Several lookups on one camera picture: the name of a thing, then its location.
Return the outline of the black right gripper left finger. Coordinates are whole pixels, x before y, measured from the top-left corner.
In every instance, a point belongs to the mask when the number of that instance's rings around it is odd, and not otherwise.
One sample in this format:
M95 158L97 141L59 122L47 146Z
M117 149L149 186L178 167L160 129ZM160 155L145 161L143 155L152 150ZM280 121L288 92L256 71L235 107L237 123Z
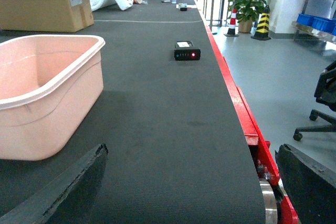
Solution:
M1 223L89 223L108 156L99 144L14 209Z

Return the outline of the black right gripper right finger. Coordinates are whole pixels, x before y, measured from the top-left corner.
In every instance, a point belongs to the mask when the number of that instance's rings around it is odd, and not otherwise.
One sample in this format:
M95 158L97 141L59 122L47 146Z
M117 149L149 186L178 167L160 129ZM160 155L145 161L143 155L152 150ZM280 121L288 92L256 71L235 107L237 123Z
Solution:
M290 144L281 145L275 158L301 223L335 223L335 172Z

